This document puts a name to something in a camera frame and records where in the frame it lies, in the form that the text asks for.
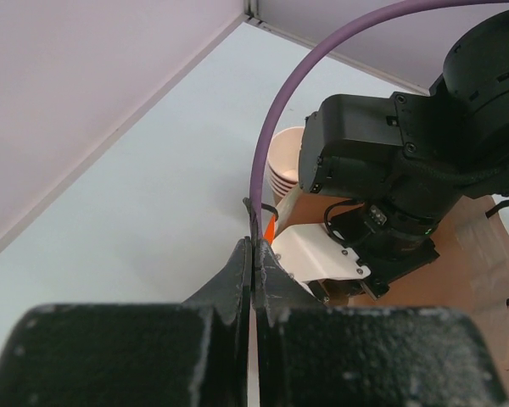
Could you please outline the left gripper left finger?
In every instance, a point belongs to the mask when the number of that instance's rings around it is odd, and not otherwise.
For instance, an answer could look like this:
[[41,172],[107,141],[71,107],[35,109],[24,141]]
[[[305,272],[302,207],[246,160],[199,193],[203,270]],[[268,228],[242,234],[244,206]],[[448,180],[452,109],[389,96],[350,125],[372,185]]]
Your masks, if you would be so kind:
[[209,318],[189,388],[193,406],[248,403],[252,260],[252,243],[245,237],[224,267],[182,303]]

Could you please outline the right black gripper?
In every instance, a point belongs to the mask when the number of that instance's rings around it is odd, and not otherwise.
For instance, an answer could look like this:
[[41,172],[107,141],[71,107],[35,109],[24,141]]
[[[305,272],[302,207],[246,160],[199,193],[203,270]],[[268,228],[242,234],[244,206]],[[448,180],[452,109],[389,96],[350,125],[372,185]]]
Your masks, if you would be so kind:
[[439,257],[431,240],[438,220],[409,215],[381,200],[334,203],[326,208],[323,223],[330,238],[358,256],[353,270],[370,271],[337,285],[348,297],[366,294],[379,299],[392,282]]

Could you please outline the orange paper bag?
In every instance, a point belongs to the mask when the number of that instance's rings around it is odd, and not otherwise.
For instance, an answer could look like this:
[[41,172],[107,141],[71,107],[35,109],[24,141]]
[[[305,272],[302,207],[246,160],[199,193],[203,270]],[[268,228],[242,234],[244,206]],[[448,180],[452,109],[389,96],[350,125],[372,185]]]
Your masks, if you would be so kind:
[[337,306],[443,306],[458,309],[477,324],[509,395],[509,234],[501,218],[485,213],[492,198],[461,199],[434,235],[440,256],[394,282],[378,301],[366,294],[349,298],[325,282]]

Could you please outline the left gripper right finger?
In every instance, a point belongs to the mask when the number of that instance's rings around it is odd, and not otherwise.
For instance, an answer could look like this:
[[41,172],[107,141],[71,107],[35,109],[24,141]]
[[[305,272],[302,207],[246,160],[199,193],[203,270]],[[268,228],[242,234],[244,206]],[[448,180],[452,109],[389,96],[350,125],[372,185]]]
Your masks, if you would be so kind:
[[320,309],[322,302],[282,268],[264,239],[254,247],[252,282],[260,404],[287,406],[291,370],[285,332],[288,318],[296,309]]

